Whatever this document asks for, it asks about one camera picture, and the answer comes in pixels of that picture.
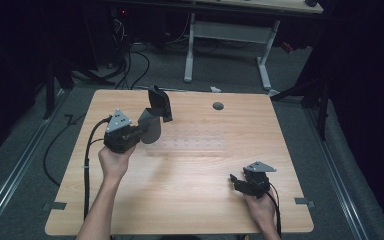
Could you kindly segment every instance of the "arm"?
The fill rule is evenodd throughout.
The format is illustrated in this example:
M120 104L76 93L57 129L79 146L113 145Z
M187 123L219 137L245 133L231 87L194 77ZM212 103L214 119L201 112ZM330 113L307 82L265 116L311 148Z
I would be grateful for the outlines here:
M127 171L130 155L135 147L123 154L111 152L107 147L99 151L104 180L87 215L77 239L109 239L115 195Z
M251 217L263 234L264 239L280 239L273 220L276 209L272 200L267 195L257 199L256 197L244 194L244 198L248 204Z

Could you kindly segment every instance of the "metal rail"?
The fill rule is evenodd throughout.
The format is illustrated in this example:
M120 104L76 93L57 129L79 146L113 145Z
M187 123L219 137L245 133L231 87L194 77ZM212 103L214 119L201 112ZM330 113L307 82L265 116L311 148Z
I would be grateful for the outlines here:
M11 174L5 181L4 185L0 189L0 216L5 210L8 202L10 201L12 195L17 190L18 185L23 179L24 174L26 173L28 167L33 161L34 154L36 152L36 148L40 143L40 140L43 138L46 130L48 129L50 123L55 117L58 109L61 107L62 103L67 99L68 93L60 90L57 94L57 106L55 110L49 115L49 118L44 119L33 137L30 139L27 144L26 149L18 160L16 166L12 170Z
M315 116L315 113L311 109L304 109L304 113L307 119L310 121L310 125L312 126L311 129L313 130L314 135L317 137L320 149L324 155L326 168L332 180L333 188L336 192L336 195L338 196L339 203L341 204L342 210L344 211L345 217L348 221L354 238L359 240L369 239L364 225L360 220L357 209L354 205L354 201L352 200L344 182L342 181L341 175L338 171L338 168L336 167L335 161L330 153L327 143L321 139L320 134L317 131L317 117Z

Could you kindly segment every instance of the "wooden table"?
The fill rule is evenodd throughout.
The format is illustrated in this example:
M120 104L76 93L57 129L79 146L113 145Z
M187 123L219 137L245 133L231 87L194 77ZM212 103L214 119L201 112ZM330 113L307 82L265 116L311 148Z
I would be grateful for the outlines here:
M168 92L173 118L162 124L160 139L139 143L116 197L113 234L256 233L242 194L234 191L232 173L261 161L279 192L283 232L313 229L303 193L270 98L261 94ZM221 111L214 102L224 104ZM95 124L120 108L137 125L149 107L147 91L98 90L91 102L55 202L49 235L77 235L83 223L83 161ZM102 125L95 139L102 138ZM102 142L90 152L91 204L102 181L97 158Z

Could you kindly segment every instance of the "black wall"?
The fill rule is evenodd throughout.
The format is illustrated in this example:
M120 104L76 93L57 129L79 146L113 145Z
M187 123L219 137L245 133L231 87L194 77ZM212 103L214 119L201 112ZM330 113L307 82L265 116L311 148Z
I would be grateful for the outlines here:
M0 1L0 144L45 80L47 56L32 14L28 4Z

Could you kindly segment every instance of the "white metal stand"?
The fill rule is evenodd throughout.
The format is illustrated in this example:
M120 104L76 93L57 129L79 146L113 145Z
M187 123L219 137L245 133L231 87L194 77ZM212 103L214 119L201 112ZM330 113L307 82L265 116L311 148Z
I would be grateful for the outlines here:
M263 87L267 90L271 89L270 80L266 69L266 60L269 56L270 49L276 37L277 29L280 21L276 20L272 28L252 27L243 25L233 25L215 22L195 21L195 14L191 14L190 32L189 32L189 49L186 57L185 82L192 82L193 74L193 43L195 37L213 38L221 40L252 42L265 44L261 57L257 58L258 68L260 70Z

